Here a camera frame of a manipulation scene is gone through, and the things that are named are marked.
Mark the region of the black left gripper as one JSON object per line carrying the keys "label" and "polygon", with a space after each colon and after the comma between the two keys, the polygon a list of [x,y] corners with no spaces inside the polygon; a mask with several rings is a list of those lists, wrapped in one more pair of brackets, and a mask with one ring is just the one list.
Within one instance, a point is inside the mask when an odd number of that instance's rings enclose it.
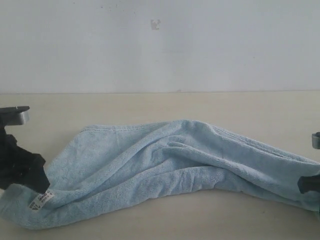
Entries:
{"label": "black left gripper", "polygon": [[45,159],[17,145],[16,138],[0,127],[0,188],[13,184],[25,186],[36,193],[45,193],[50,182],[44,170]]}

